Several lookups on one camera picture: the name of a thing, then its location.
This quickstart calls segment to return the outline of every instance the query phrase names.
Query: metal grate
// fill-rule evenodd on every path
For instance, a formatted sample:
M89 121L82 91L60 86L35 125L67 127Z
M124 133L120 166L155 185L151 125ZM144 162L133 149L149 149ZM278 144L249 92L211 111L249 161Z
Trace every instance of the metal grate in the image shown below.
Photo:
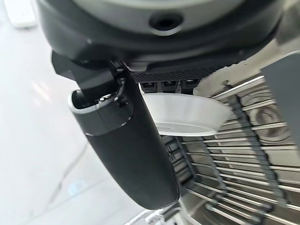
M225 89L212 97L232 107L219 133L181 142L196 173L187 191L204 199L212 214L240 225L265 219L299 225L300 166L292 160L277 165L272 158L277 153L298 156L299 150L264 77Z

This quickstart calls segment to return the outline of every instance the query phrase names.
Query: white floor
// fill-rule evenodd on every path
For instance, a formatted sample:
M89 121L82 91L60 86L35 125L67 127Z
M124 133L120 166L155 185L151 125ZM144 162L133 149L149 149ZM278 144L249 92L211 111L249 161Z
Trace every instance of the white floor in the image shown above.
M122 225L141 210L104 168L54 73L40 27L16 30L0 0L0 224Z

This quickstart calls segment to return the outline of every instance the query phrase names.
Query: stainless steel grate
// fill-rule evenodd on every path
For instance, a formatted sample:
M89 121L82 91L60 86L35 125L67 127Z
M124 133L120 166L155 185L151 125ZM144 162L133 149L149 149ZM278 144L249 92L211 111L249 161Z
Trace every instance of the stainless steel grate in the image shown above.
M221 224L224 219L240 225L266 219L299 225L300 166L290 160L299 150L264 77L227 89L212 97L233 107L220 132L181 142L196 173L187 191L203 199L202 212L220 216Z

